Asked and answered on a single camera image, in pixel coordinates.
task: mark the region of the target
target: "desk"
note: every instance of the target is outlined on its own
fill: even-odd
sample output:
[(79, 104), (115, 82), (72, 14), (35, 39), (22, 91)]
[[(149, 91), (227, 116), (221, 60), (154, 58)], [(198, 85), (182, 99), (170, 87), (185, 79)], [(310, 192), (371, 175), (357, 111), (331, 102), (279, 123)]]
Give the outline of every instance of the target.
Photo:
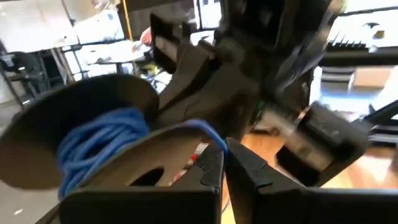
[(122, 64), (124, 63), (132, 63), (131, 60), (128, 61), (123, 61), (123, 62), (117, 62), (117, 61), (103, 61), (103, 62), (95, 62), (95, 63), (90, 63), (88, 65), (116, 65), (116, 73), (117, 74), (123, 74), (123, 66)]
[[(282, 147), (281, 138), (263, 134), (247, 134), (243, 144), (265, 159), (270, 166), (276, 167), (275, 154)], [(396, 189), (398, 188), (398, 157), (393, 162), (391, 149), (369, 149), (335, 178), (327, 182), (324, 188), (342, 189)], [(235, 224), (231, 204), (225, 210), (222, 224)]]

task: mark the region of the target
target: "blue wire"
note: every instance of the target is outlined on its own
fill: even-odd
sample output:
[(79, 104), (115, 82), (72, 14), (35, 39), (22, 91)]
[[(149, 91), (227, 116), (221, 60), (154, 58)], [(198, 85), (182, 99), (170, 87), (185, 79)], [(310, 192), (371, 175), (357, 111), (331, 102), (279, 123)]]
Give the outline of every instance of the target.
[[(200, 128), (227, 153), (226, 143), (206, 121), (193, 119), (177, 126)], [(111, 157), (148, 133), (144, 115), (136, 108), (111, 111), (71, 130), (58, 147), (58, 168), (64, 174), (58, 198), (65, 198)]]

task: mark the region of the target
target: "white wall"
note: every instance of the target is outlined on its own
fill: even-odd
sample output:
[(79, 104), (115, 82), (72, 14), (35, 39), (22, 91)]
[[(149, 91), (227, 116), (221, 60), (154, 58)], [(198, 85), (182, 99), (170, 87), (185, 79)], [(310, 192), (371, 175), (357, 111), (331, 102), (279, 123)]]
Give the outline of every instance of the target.
[(110, 4), (114, 6), (120, 3), (120, 0), (64, 0), (69, 15), (76, 22), (99, 14), (105, 6), (108, 8)]
[(346, 0), (346, 12), (375, 9), (381, 7), (398, 6), (397, 0)]
[(61, 0), (0, 2), (0, 39), (8, 52), (35, 52), (77, 43)]
[(81, 43), (124, 38), (117, 10), (103, 10), (84, 21), (77, 22), (74, 28)]

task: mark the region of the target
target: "cable spool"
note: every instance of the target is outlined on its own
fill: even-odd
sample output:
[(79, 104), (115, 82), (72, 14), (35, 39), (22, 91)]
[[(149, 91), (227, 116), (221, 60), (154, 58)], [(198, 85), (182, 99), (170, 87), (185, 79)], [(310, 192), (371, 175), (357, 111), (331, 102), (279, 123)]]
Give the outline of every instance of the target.
[(197, 128), (179, 125), (154, 131), (113, 156), (79, 187), (169, 186), (195, 152), (203, 134)]
[(20, 189), (57, 188), (62, 179), (57, 148), (71, 129), (131, 106), (151, 123), (158, 104), (149, 83), (126, 75), (94, 77), (55, 91), (22, 111), (1, 136), (0, 180)]

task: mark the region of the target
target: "metal bar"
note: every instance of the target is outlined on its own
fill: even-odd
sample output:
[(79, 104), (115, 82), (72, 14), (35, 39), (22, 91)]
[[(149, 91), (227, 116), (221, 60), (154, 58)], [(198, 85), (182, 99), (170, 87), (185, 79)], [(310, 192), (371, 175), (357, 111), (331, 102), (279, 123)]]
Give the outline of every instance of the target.
[(217, 30), (217, 28), (199, 28), (199, 29), (194, 29), (192, 30), (192, 33), (196, 33), (196, 32), (203, 32), (203, 31), (215, 31)]
[(91, 43), (85, 43), (85, 44), (75, 44), (75, 45), (71, 45), (69, 47), (71, 47), (71, 49), (69, 50), (62, 50), (63, 53), (66, 52), (71, 52), (71, 51), (77, 51), (80, 50), (81, 47), (83, 46), (89, 46), (89, 45), (101, 45), (101, 44), (114, 44), (120, 41), (125, 41), (127, 39), (116, 39), (116, 40), (102, 40), (102, 41), (97, 41), (97, 42), (91, 42)]
[(58, 55), (58, 58), (59, 58), (60, 61), (61, 61), (61, 64), (62, 64), (63, 68), (64, 68), (65, 71), (66, 71), (67, 81), (68, 81), (69, 83), (75, 82), (75, 79), (74, 79), (74, 77), (73, 77), (73, 75), (72, 75), (72, 71), (70, 70), (70, 66), (69, 66), (69, 63), (68, 63), (67, 58), (65, 57), (65, 54), (63, 54), (63, 53), (61, 52), (61, 48), (56, 48), (55, 51), (56, 51), (56, 53), (57, 53), (57, 55)]
[(18, 102), (19, 106), (21, 106), (21, 109), (23, 109), (24, 104), (23, 104), (21, 98), (18, 96), (17, 92), (15, 91), (10, 79), (8, 79), (6, 71), (3, 69), (3, 67), (1, 65), (0, 65), (0, 73), (1, 73), (1, 76), (3, 77), (4, 81), (6, 82), (8, 89), (10, 89), (12, 95), (14, 96), (14, 99)]
[(81, 73), (81, 77), (82, 78), (88, 78), (87, 73), (84, 72), (83, 69), (81, 68), (81, 64), (79, 62), (79, 58), (77, 57), (76, 50), (73, 51), (73, 56), (75, 56), (75, 60), (76, 60), (77, 66), (79, 67), (79, 70), (80, 70), (79, 73)]
[(198, 5), (198, 15), (199, 15), (199, 30), (202, 30), (203, 29), (203, 21), (201, 18), (200, 0), (197, 0), (197, 5)]
[(319, 66), (398, 65), (398, 52), (327, 52)]
[(365, 116), (363, 119), (373, 125), (382, 124), (398, 114), (398, 100), (389, 103), (387, 106)]
[[(72, 28), (73, 28), (73, 27), (75, 26), (75, 20), (72, 19), (72, 18), (70, 17), (70, 13), (69, 13), (69, 11), (68, 11), (67, 5), (65, 4), (65, 0), (61, 0), (61, 3), (62, 3), (63, 9), (65, 10), (65, 13), (67, 14), (69, 23), (70, 23), (70, 25), (71, 25)], [(79, 38), (79, 36), (78, 36), (76, 33), (75, 33), (75, 35), (76, 35), (76, 38), (77, 38), (77, 42), (80, 44), (80, 38)]]
[(43, 76), (45, 79), (45, 85), (47, 86), (47, 91), (49, 91), (51, 89), (51, 84), (50, 84), (50, 80), (49, 80), (49, 75), (47, 73), (47, 69), (45, 68), (45, 64), (43, 61), (43, 54), (41, 52), (39, 52), (38, 56), (39, 56), (40, 66), (42, 67)]
[(51, 51), (52, 57), (55, 60), (55, 63), (57, 64), (58, 70), (61, 74), (63, 84), (67, 84), (67, 82), (70, 81), (70, 77), (68, 76), (68, 72), (67, 72), (67, 69), (69, 69), (69, 68), (66, 68), (63, 66), (63, 64), (60, 61), (60, 58), (58, 57), (58, 52), (56, 49), (51, 49), (50, 51)]
[(27, 73), (25, 67), (18, 68), (19, 73), (25, 78), (22, 82), (25, 83), (26, 88), (29, 89), (30, 94), (32, 95), (33, 99), (37, 100), (39, 98), (35, 87), (32, 84), (32, 81), (29, 78), (29, 74)]
[(83, 70), (83, 71), (81, 71), (81, 72), (76, 72), (76, 73), (73, 73), (72, 75), (77, 75), (77, 74), (81, 74), (81, 73), (86, 73), (86, 72), (89, 72), (89, 70)]

